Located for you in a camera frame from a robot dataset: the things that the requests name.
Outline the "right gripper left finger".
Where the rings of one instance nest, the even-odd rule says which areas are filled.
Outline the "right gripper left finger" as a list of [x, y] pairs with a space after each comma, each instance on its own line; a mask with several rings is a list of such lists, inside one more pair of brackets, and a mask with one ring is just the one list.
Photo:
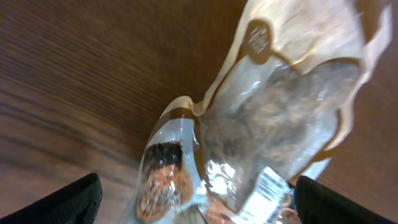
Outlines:
[[102, 196], [99, 175], [90, 173], [1, 218], [1, 224], [93, 224]]

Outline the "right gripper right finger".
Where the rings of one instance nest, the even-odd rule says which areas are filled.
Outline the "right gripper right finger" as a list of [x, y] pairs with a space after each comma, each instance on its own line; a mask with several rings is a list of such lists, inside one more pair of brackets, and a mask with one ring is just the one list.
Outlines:
[[305, 224], [395, 224], [303, 175], [295, 185], [294, 203]]

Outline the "brown cookie snack pouch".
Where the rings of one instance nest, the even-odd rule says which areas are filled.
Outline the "brown cookie snack pouch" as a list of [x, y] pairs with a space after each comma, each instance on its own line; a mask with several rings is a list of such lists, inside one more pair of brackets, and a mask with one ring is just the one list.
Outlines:
[[204, 99], [156, 123], [121, 223], [285, 222], [290, 182], [351, 131], [392, 23], [391, 1], [248, 1]]

